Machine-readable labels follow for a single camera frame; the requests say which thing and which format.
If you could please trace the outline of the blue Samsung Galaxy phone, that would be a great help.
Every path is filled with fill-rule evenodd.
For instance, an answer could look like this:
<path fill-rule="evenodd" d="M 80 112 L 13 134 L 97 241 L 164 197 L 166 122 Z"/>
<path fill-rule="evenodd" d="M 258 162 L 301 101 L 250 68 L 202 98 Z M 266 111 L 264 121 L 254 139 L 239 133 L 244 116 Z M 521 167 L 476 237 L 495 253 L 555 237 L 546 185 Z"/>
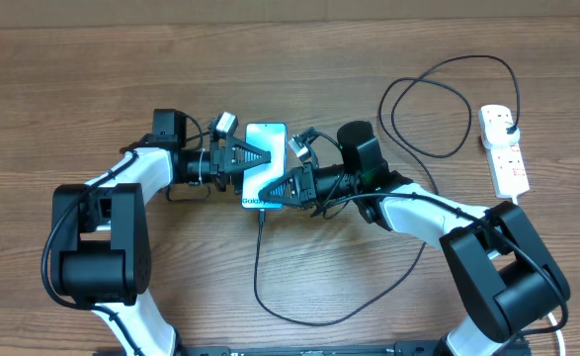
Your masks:
<path fill-rule="evenodd" d="M 251 123 L 246 127 L 245 141 L 271 155 L 263 163 L 244 171 L 242 207 L 246 210 L 280 210 L 281 203 L 264 202 L 259 192 L 286 173 L 287 126 L 284 123 Z"/>

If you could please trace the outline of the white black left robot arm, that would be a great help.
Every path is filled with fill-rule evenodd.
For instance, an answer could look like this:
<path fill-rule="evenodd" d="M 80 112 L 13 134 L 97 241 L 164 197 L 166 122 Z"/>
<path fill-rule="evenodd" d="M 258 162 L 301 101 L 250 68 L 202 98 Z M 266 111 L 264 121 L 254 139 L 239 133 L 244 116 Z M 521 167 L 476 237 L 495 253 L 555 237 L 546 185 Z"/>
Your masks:
<path fill-rule="evenodd" d="M 178 331 L 149 290 L 151 253 L 146 204 L 173 184 L 212 183 L 240 189 L 244 171 L 271 153 L 237 137 L 237 118 L 214 119 L 187 147 L 188 114 L 157 109 L 150 133 L 123 148 L 122 160 L 84 184 L 58 186 L 41 279 L 57 304 L 93 312 L 115 334 L 125 355 L 181 355 Z"/>

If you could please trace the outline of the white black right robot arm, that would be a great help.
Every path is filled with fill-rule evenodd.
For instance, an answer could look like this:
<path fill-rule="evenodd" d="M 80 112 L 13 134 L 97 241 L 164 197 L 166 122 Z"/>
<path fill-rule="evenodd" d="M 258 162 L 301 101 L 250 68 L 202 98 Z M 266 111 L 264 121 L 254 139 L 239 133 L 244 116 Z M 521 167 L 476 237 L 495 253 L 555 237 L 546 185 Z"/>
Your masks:
<path fill-rule="evenodd" d="M 569 319 L 569 284 L 525 212 L 513 202 L 468 206 L 424 190 L 388 168 L 370 123 L 337 132 L 342 161 L 319 167 L 310 149 L 318 133 L 287 137 L 283 123 L 250 124 L 246 140 L 266 162 L 247 174 L 243 204 L 316 214 L 354 203 L 367 223 L 412 235 L 442 251 L 466 318 L 432 355 L 494 355 L 528 335 L 556 333 Z"/>

